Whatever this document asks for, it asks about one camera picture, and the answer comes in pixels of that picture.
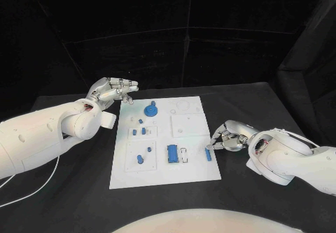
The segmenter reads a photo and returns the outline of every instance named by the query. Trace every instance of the white cable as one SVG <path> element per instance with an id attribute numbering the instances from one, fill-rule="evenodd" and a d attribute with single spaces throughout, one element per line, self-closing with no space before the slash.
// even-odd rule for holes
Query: white cable
<path id="1" fill-rule="evenodd" d="M 315 147 L 319 147 L 314 142 L 311 142 L 306 138 L 304 138 L 302 136 L 299 136 L 298 134 L 286 131 L 286 130 L 279 130 L 276 128 L 272 129 L 272 131 L 278 131 L 278 132 L 285 132 L 288 134 L 291 134 L 292 136 L 295 136 L 296 138 L 299 138 L 302 141 L 308 142 L 309 144 L 312 144 Z"/>
<path id="2" fill-rule="evenodd" d="M 32 195 L 41 190 L 41 188 L 45 186 L 45 184 L 47 184 L 47 182 L 48 182 L 48 180 L 50 180 L 50 178 L 51 178 L 51 176 L 53 176 L 53 174 L 54 174 L 54 171 L 56 171 L 56 168 L 57 168 L 57 161 L 56 161 L 56 165 L 54 165 L 51 174 L 50 174 L 50 176 L 48 176 L 48 179 L 47 179 L 47 181 L 44 182 L 44 184 L 40 186 L 40 188 L 38 188 L 31 194 L 28 194 L 25 197 L 22 197 L 22 198 L 19 198 L 19 199 L 17 199 L 17 200 L 14 200 L 14 201 L 11 201 L 11 202 L 8 202 L 8 203 L 0 205 L 0 208 L 4 207 L 4 206 L 7 206 L 8 204 L 12 204 L 14 202 L 17 202 L 17 201 L 25 199 L 25 198 L 28 198 L 30 196 L 32 196 Z"/>
<path id="3" fill-rule="evenodd" d="M 14 177 L 15 175 L 12 175 L 4 182 L 2 184 L 0 185 L 0 188 L 7 184 L 7 182 L 11 180 L 11 178 Z"/>

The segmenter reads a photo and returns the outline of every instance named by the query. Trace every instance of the black tablecloth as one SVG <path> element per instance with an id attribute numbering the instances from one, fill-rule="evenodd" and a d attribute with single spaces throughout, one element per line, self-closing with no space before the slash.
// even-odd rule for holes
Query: black tablecloth
<path id="1" fill-rule="evenodd" d="M 266 83 L 145 90 L 131 96 L 200 96 L 211 133 L 227 119 L 259 130 L 276 127 L 299 133 Z M 38 97 L 31 110 L 83 97 Z M 118 115 L 118 101 L 106 111 Z M 219 181 L 109 190 L 116 123 L 110 130 L 100 128 L 93 138 L 60 156 L 56 173 L 40 192 L 0 208 L 0 232 L 107 233 L 149 215 L 190 208 L 244 212 L 305 232 L 336 231 L 336 197 L 319 193 L 298 178 L 286 186 L 266 180 L 244 166 L 246 150 L 216 151 Z M 53 166 L 54 160 L 12 178 L 0 190 L 0 204 L 40 187 Z"/>

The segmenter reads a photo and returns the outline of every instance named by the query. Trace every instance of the blue object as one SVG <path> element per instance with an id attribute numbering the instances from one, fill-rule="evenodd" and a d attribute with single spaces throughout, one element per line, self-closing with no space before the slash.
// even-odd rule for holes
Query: blue object
<path id="1" fill-rule="evenodd" d="M 210 161 L 211 160 L 211 156 L 210 156 L 210 152 L 208 152 L 207 149 L 204 149 L 204 153 L 206 153 L 206 159 L 207 159 L 207 161 Z"/>
<path id="2" fill-rule="evenodd" d="M 167 162 L 168 163 L 177 163 L 178 157 L 177 157 L 177 146 L 168 145 L 167 146 Z"/>
<path id="3" fill-rule="evenodd" d="M 136 156 L 136 160 L 138 160 L 138 164 L 144 163 L 144 159 L 142 159 L 142 157 L 139 155 Z"/>
<path id="4" fill-rule="evenodd" d="M 144 115 L 152 117 L 156 115 L 155 101 L 151 101 L 151 104 L 144 108 Z"/>

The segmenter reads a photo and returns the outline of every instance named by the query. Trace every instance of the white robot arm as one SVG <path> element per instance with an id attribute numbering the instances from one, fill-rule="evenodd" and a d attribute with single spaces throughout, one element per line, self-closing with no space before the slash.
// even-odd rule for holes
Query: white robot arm
<path id="1" fill-rule="evenodd" d="M 115 115 L 103 112 L 113 100 L 132 104 L 126 93 L 138 83 L 102 78 L 84 99 L 45 108 L 0 123 L 0 179 L 31 170 L 93 137 L 99 127 L 110 129 Z"/>
<path id="2" fill-rule="evenodd" d="M 336 148 L 309 149 L 289 134 L 304 138 L 288 133 L 278 129 L 259 132 L 240 122 L 227 120 L 217 128 L 206 148 L 237 151 L 247 147 L 246 166 L 259 175 L 281 185 L 286 185 L 296 176 L 318 191 L 336 196 Z"/>

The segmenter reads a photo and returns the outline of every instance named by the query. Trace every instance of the white board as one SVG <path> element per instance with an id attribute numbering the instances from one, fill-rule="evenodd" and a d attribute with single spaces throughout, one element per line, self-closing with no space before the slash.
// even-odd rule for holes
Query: white board
<path id="1" fill-rule="evenodd" d="M 146 117 L 144 108 L 151 101 L 158 113 Z M 208 141 L 198 97 L 133 100 L 132 105 L 120 103 L 109 189 L 220 180 L 213 151 L 211 160 L 206 159 Z M 178 163 L 168 163 L 168 145 L 177 145 Z"/>

